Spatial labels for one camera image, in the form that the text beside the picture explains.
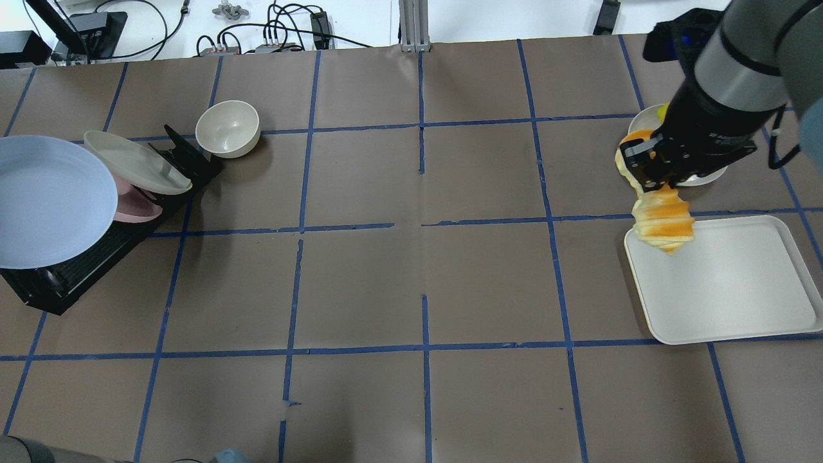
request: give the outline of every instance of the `table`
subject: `table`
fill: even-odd
[[[682,79],[643,41],[0,72],[6,134],[162,146],[230,99],[263,129],[63,317],[0,288],[4,431],[135,461],[815,461],[820,334],[672,347],[639,313],[612,160]],[[682,197],[780,218],[820,288],[820,179],[756,142]]]

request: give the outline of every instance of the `white bowl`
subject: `white bowl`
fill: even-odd
[[[217,157],[241,157],[260,139],[260,116],[245,101],[223,101],[200,116],[194,137]]]
[[[662,107],[663,105],[654,105],[649,106],[645,110],[640,111],[635,116],[635,118],[631,120],[631,124],[629,124],[629,133],[643,129],[656,130],[658,127],[663,125],[663,122],[658,117],[658,111]],[[698,177],[697,175],[692,175],[688,178],[688,180],[678,183],[677,186],[706,185],[720,178],[720,176],[723,175],[724,172],[726,172],[726,167],[721,167],[720,169],[712,172],[711,174],[708,174],[705,177]]]

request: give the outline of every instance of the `dish rack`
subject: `dish rack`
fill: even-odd
[[[192,188],[176,195],[154,194],[157,204],[163,208],[159,217],[144,223],[112,222],[109,230],[77,257],[38,269],[0,269],[0,275],[23,303],[62,315],[97,280],[220,173],[222,163],[219,158],[212,157],[208,161],[171,127],[163,127],[174,147],[165,151],[152,148],[188,177]]]

